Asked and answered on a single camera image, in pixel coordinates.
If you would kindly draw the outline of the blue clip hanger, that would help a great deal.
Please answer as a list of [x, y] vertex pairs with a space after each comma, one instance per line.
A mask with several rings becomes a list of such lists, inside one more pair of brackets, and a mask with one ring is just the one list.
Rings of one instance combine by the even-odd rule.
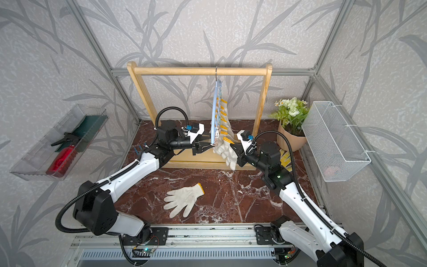
[[219, 126], [220, 126], [220, 101], [222, 99], [222, 82], [218, 79], [218, 69], [215, 70], [215, 90], [214, 100], [212, 103], [212, 115], [211, 115], [211, 145], [215, 146], [219, 138]]

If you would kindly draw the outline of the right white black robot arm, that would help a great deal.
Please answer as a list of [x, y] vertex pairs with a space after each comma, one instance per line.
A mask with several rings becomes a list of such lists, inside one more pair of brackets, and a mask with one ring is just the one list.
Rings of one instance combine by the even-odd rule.
[[362, 239], [348, 234], [334, 223], [304, 192], [296, 176], [282, 166], [281, 153], [274, 142], [266, 142], [258, 149], [253, 140], [232, 144], [238, 164], [250, 164], [262, 171], [263, 181], [278, 194], [304, 222], [307, 230], [289, 219], [273, 223], [278, 241], [295, 245], [319, 267], [362, 267], [368, 259], [379, 267], [384, 264], [364, 250]]

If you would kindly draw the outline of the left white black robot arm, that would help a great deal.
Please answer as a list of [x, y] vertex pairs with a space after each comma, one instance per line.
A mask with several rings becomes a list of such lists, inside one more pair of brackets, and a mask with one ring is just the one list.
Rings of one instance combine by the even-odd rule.
[[140, 239], [149, 235], [149, 226], [138, 217], [119, 212], [115, 202], [147, 175], [167, 164], [175, 150], [191, 149], [194, 155], [211, 148], [205, 126], [195, 123], [179, 128], [164, 121], [156, 128], [153, 143], [132, 163], [98, 182], [87, 181], [78, 195], [58, 213], [55, 226], [63, 233], [125, 234]]

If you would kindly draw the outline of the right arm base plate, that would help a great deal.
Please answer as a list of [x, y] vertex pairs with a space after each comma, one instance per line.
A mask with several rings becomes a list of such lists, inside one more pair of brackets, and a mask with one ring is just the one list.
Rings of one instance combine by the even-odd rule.
[[284, 245], [286, 243], [286, 241], [278, 236], [278, 232], [272, 230], [271, 227], [255, 224], [254, 231], [257, 245]]

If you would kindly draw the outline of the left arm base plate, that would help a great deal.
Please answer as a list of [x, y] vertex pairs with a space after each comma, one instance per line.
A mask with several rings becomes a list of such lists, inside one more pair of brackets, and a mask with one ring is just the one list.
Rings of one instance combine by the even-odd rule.
[[167, 227], [154, 227], [150, 230], [143, 230], [142, 239], [139, 237], [131, 237], [125, 235], [122, 238], [122, 243], [124, 246], [130, 245], [151, 245], [151, 246], [164, 246], [166, 245], [167, 237], [169, 233], [169, 228]]

